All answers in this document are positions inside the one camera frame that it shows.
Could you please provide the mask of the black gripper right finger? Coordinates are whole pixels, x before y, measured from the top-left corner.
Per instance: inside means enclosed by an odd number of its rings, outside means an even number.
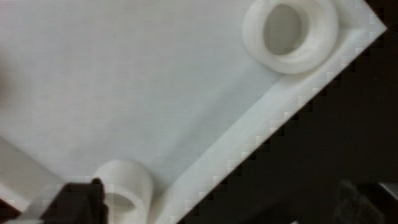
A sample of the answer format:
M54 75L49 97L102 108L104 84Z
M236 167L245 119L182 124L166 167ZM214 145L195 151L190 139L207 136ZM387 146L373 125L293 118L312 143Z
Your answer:
M398 224L398 183L339 183L333 224Z

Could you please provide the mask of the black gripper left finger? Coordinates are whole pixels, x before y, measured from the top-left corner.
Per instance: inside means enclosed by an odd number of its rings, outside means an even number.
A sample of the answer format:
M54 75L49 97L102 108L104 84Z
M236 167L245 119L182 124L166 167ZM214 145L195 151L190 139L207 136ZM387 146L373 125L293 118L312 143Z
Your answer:
M97 178L88 183L67 183L40 214L44 224L108 224L104 186Z

